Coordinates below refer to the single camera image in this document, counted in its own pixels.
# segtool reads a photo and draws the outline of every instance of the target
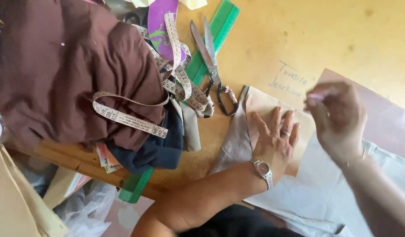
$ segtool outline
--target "watch face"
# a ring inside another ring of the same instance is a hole
[[[270,170],[270,168],[268,167],[268,165],[266,163],[261,163],[258,165],[258,171],[261,175],[266,175],[269,170]]]

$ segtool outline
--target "beige fabric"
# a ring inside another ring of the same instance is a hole
[[[131,2],[136,8],[138,7],[148,7],[155,0],[125,0],[126,2]],[[203,7],[207,4],[207,0],[179,0],[181,3],[185,4],[189,9],[197,9]]]
[[[0,146],[0,236],[58,237],[68,229]]]
[[[258,128],[251,118],[253,112],[257,112],[259,116],[266,122],[268,128],[271,126],[272,120],[272,110],[276,106],[281,106],[283,108],[282,114],[287,110],[295,110],[293,107],[284,104],[278,99],[265,94],[264,92],[254,88],[249,87],[248,94],[246,95],[246,118],[248,123],[249,138],[251,140],[252,150],[255,149],[256,142],[258,141],[259,132]],[[293,116],[293,121],[299,122],[301,127],[299,129],[299,142],[295,147],[293,161],[289,164],[286,169],[286,175],[292,175],[296,177],[298,172],[302,155],[305,152],[306,146],[315,131],[315,122],[312,117],[300,110],[296,110]]]

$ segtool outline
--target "plastic bag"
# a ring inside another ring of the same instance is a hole
[[[111,224],[104,220],[115,194],[115,186],[92,180],[55,207],[54,212],[69,229],[65,237],[100,237]]]

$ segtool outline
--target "wristwatch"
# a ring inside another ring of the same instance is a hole
[[[260,159],[250,160],[255,166],[255,171],[267,181],[268,189],[273,187],[273,173],[271,173],[270,165]]]

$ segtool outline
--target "person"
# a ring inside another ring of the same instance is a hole
[[[318,84],[306,98],[305,110],[314,118],[318,140],[341,168],[373,235],[405,236],[405,193],[365,154],[362,135],[367,115],[353,86]],[[293,111],[286,112],[281,125],[281,108],[276,107],[271,131],[257,114],[252,115],[260,133],[252,160],[263,158],[269,164],[273,184],[298,142],[300,125],[293,125],[292,115]],[[267,189],[268,182],[254,164],[236,164],[164,195],[142,215],[131,236],[301,236],[276,227],[257,210],[234,205]]]

